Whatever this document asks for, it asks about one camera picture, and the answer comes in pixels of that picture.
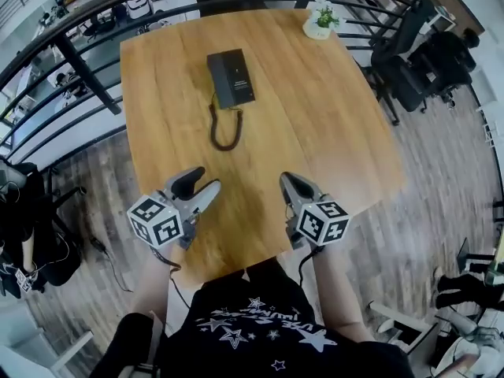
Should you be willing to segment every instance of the white star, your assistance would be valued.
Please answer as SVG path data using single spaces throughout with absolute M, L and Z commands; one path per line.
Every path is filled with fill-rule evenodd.
M 277 337 L 280 337 L 278 331 L 269 331 L 268 336 L 271 340 L 275 340 Z
M 210 330 L 213 332 L 215 329 L 217 329 L 219 326 L 231 326 L 228 322 L 226 322 L 225 319 L 221 321 L 217 321 L 213 318 L 210 318 L 210 322 L 206 322 L 205 324 L 199 324 L 198 326 L 210 326 Z
M 299 340 L 299 342 L 311 344 L 319 353 L 324 351 L 324 345 L 327 344 L 328 346 L 336 346 L 337 344 L 336 342 L 325 338 L 325 329 L 321 329 L 317 333 L 305 332 L 301 329 L 298 329 L 298 332 L 305 336 L 305 338 Z
M 271 364 L 271 366 L 276 370 L 276 371 L 280 371 L 281 369 L 285 369 L 285 365 L 284 365 L 285 361 L 277 361 L 275 360 L 275 362 L 273 364 Z
M 263 302 L 261 302 L 261 297 L 249 298 L 249 301 L 250 301 L 249 308 L 259 309 L 261 306 L 266 305 Z
M 229 340 L 234 350 L 236 350 L 236 347 L 238 347 L 240 342 L 248 342 L 247 339 L 240 335 L 240 333 L 242 333 L 242 329 L 232 331 L 230 328 L 226 328 L 225 326 L 223 326 L 222 328 L 226 331 L 226 334 L 219 340 Z

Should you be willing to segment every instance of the shoe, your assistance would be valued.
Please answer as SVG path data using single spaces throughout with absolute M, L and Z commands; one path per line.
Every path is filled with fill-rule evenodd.
M 431 308 L 436 308 L 437 309 L 437 306 L 435 305 L 435 302 L 436 300 L 438 299 L 439 297 L 439 291 L 437 290 L 434 290 L 434 292 L 432 293 L 432 297 L 431 297 Z
M 443 276 L 444 276 L 443 268 L 438 266 L 437 268 L 434 269 L 434 272 L 432 274 L 432 277 L 434 278 L 434 284 L 432 286 L 434 287 L 435 290 L 437 290 L 439 280 L 441 280 L 441 277 Z
M 378 333 L 385 333 L 386 331 L 390 331 L 394 327 L 394 320 L 387 319 L 378 327 Z

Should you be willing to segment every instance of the wooden floor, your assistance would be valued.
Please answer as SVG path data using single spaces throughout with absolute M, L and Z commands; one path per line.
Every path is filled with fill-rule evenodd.
M 396 197 L 355 217 L 342 245 L 363 308 L 375 299 L 425 317 L 432 312 L 433 268 L 442 265 L 455 274 L 455 255 L 465 237 L 472 250 L 491 251 L 491 203 L 501 197 L 495 159 L 484 142 L 483 121 L 469 90 L 457 92 L 456 102 L 457 109 L 451 111 L 441 101 L 430 101 L 426 114 L 399 111 L 402 123 L 393 132 L 407 185 Z M 133 239 L 125 216 L 139 196 L 126 133 L 89 148 L 59 169 L 55 187 L 65 192 L 82 184 L 89 192 L 65 204 L 61 215 L 84 239 L 95 235 L 106 244 L 122 284 L 133 290 L 146 248 Z M 282 264 L 295 279 L 305 253 L 282 255 Z M 317 308 L 310 267 L 304 288 Z M 183 290 L 183 295 L 190 298 L 192 291 Z M 47 287 L 43 295 L 32 294 L 28 304 L 57 351 L 85 330 L 93 331 L 91 343 L 70 365 L 76 376 L 87 376 L 127 313 L 131 297 L 117 286 L 106 258 L 87 243 L 84 262 L 72 279 L 62 287 Z M 185 312 L 171 290 L 171 330 L 180 326 Z M 376 323 L 367 312 L 366 318 Z

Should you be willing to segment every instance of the potted plant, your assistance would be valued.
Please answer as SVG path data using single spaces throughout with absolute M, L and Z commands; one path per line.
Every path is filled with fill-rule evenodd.
M 327 0 L 315 0 L 316 7 L 302 26 L 306 36 L 312 39 L 327 39 L 331 31 L 336 31 L 341 20 Z

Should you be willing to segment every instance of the wooden table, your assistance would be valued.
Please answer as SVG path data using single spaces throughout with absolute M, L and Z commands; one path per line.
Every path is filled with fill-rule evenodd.
M 275 256 L 285 234 L 283 171 L 316 181 L 352 214 L 403 182 L 383 110 L 335 34 L 308 39 L 305 10 L 227 13 L 162 28 L 120 45 L 128 138 L 142 193 L 203 165 L 222 189 L 183 259 L 186 282 L 203 282 Z M 209 141 L 213 83 L 206 56 L 243 50 L 255 102 L 242 105 L 243 133 L 231 152 Z M 220 111 L 218 139 L 235 133 Z

